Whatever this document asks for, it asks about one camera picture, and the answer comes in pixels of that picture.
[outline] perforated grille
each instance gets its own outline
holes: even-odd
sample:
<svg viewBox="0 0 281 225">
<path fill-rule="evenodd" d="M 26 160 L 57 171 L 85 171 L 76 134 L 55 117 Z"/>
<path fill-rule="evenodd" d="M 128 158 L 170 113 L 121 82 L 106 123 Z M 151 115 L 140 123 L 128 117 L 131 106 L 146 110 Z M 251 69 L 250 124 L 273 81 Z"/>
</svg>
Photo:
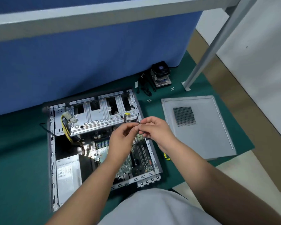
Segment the perforated grille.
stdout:
<svg viewBox="0 0 281 225">
<path fill-rule="evenodd" d="M 173 110 L 178 127 L 196 124 L 194 113 L 190 106 L 174 107 Z"/>
</svg>

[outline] green mat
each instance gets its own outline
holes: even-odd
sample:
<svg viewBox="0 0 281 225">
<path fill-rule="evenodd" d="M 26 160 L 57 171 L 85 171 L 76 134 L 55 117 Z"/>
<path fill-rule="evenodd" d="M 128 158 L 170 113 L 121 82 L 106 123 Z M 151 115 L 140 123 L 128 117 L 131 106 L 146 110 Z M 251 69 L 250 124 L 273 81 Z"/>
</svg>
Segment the green mat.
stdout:
<svg viewBox="0 0 281 225">
<path fill-rule="evenodd" d="M 147 102 L 149 97 L 143 91 L 137 94 L 144 116 L 165 118 L 161 98 L 214 95 L 237 154 L 253 149 L 254 145 L 203 74 L 191 86 L 191 91 L 184 90 L 181 82 L 194 67 L 195 62 L 186 52 L 180 66 L 171 70 L 172 85 L 152 92 L 151 103 Z M 88 92 L 109 90 L 119 86 L 134 87 L 137 79 L 137 75 L 128 76 Z M 35 106 L 0 116 L 0 224 L 44 224 L 52 215 L 49 199 L 47 135 L 38 125 L 40 122 L 46 122 L 47 117 L 41 112 L 41 108 Z M 166 161 L 157 145 L 154 146 L 163 173 L 161 181 L 145 188 L 170 189 L 182 183 L 184 180 L 174 164 Z M 232 158 L 220 158 L 210 163 L 217 166 Z M 101 217 L 138 190 L 140 189 L 135 185 L 130 185 L 112 191 Z"/>
</svg>

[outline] sticker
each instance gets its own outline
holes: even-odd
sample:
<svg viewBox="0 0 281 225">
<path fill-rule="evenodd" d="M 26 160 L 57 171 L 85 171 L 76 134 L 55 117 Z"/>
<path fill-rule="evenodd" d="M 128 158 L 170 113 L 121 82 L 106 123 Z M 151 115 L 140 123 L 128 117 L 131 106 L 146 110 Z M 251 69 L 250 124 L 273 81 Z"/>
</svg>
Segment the sticker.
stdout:
<svg viewBox="0 0 281 225">
<path fill-rule="evenodd" d="M 72 176 L 72 166 L 64 166 L 62 168 L 57 169 L 57 180 L 71 178 Z"/>
</svg>

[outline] left hand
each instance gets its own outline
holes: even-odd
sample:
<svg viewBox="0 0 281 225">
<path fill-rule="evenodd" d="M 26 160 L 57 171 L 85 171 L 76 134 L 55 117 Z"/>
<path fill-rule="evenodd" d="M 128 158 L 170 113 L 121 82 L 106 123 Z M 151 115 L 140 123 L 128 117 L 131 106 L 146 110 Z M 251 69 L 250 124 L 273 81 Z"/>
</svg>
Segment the left hand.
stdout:
<svg viewBox="0 0 281 225">
<path fill-rule="evenodd" d="M 138 133 L 137 122 L 123 123 L 115 131 L 112 132 L 109 139 L 109 149 L 106 160 L 120 167 L 132 147 L 133 139 Z"/>
</svg>

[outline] forearm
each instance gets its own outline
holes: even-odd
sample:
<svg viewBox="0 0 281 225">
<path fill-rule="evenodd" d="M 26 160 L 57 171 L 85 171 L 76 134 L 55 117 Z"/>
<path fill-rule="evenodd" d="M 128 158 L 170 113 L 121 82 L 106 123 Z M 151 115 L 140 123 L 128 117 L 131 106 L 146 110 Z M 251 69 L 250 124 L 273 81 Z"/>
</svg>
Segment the forearm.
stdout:
<svg viewBox="0 0 281 225">
<path fill-rule="evenodd" d="M 120 165 L 105 160 L 52 216 L 47 225 L 90 225 L 99 221 Z"/>
<path fill-rule="evenodd" d="M 171 160 L 203 209 L 222 224 L 281 224 L 264 201 L 210 165 L 195 151 L 175 142 L 168 149 Z"/>
</svg>

